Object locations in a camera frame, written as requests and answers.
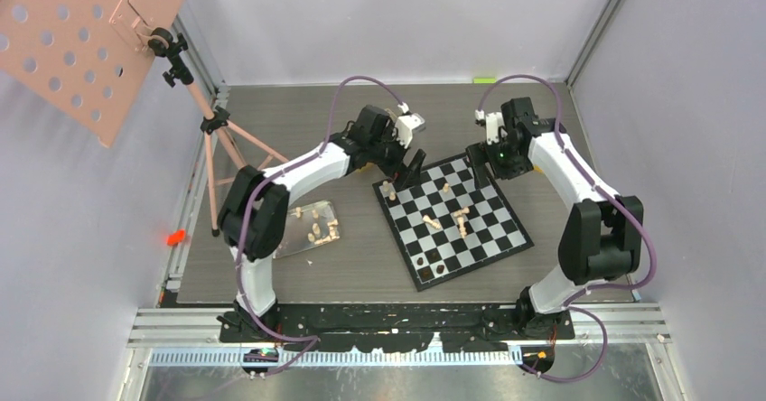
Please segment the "black white chessboard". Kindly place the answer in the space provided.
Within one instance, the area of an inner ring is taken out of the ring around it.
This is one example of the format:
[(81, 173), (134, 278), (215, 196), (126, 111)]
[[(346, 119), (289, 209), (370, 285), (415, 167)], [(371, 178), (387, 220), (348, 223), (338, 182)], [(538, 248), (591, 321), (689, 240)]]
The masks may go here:
[[(381, 180), (372, 189), (382, 209), (397, 249), (418, 292), (466, 275), (484, 266), (514, 256), (534, 246), (530, 235), (518, 219), (499, 185), (475, 187), (467, 156), (457, 154), (427, 165), (421, 184), (396, 191), (397, 199), (389, 200), (381, 190)], [(443, 193), (445, 183), (450, 184)], [(461, 238), (453, 213), (469, 207)], [(424, 215), (442, 226), (436, 230), (425, 224)], [(424, 266), (416, 260), (425, 259)], [(444, 266), (443, 274), (436, 268)], [(429, 267), (433, 278), (421, 279), (419, 271)]]

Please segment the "light wooden chess king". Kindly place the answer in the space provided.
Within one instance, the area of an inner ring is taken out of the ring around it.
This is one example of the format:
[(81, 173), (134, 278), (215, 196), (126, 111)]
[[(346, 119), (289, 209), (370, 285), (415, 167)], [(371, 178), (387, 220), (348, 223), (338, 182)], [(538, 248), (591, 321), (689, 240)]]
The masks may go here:
[(463, 208), (461, 208), (461, 209), (459, 209), (459, 210), (457, 210), (457, 211), (455, 211), (453, 213), (453, 217), (455, 218), (455, 220), (457, 222), (458, 230), (459, 230), (461, 238), (466, 238), (467, 237), (467, 230), (466, 230), (466, 227), (465, 227), (465, 222), (467, 220), (467, 215), (469, 213), (470, 213), (470, 208), (469, 207), (463, 207)]

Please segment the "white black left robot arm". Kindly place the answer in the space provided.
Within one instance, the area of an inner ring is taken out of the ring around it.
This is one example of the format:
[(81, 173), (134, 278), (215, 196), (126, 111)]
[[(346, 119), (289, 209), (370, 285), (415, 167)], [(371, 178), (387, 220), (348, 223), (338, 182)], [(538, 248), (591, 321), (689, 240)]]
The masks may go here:
[(277, 167), (241, 168), (218, 215), (220, 232), (235, 260), (236, 310), (244, 315), (242, 329), (253, 340), (269, 340), (277, 318), (272, 262), (283, 240), (290, 206), (327, 182), (348, 176), (367, 164), (376, 165), (402, 191), (421, 182), (425, 151), (405, 157), (425, 120), (405, 110), (392, 117), (386, 110), (365, 106), (357, 119), (328, 136), (312, 151)]

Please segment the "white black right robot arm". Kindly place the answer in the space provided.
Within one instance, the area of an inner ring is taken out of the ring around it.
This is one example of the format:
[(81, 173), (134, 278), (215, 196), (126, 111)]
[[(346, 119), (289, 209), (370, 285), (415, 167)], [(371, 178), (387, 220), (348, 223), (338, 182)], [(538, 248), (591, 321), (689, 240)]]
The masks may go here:
[(466, 149), (474, 181), (510, 180), (542, 172), (569, 214), (556, 266), (525, 287), (511, 314), (517, 331), (538, 338), (560, 322), (567, 305), (589, 287), (608, 284), (640, 265), (642, 202), (622, 196), (599, 179), (553, 118), (539, 117), (530, 98), (513, 98), (498, 112), (477, 108), (484, 139)]

